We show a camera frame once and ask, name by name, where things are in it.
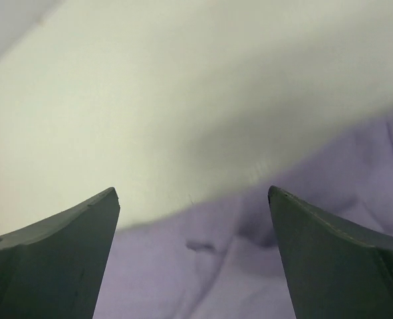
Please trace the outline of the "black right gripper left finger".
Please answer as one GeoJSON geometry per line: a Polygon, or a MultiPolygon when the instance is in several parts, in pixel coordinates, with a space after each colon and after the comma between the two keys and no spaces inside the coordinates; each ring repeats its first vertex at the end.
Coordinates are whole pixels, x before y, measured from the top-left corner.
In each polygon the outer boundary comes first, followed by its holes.
{"type": "Polygon", "coordinates": [[[109,187],[0,235],[0,318],[92,318],[119,212],[109,187]]]}

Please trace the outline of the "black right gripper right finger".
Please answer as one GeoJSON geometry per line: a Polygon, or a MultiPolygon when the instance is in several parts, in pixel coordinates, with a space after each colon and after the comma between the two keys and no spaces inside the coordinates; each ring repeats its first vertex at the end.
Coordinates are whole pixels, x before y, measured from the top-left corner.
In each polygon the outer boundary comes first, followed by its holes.
{"type": "Polygon", "coordinates": [[[393,318],[393,237],[272,186],[269,208],[297,318],[393,318]]]}

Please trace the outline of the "purple t-shirt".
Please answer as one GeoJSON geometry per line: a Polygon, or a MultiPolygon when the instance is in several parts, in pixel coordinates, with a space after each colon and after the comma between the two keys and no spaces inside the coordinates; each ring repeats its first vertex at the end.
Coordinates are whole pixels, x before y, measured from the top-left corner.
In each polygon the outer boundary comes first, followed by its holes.
{"type": "MultiPolygon", "coordinates": [[[[280,188],[393,236],[393,114],[276,177],[280,188]]],[[[293,318],[269,182],[118,232],[95,318],[293,318]]]]}

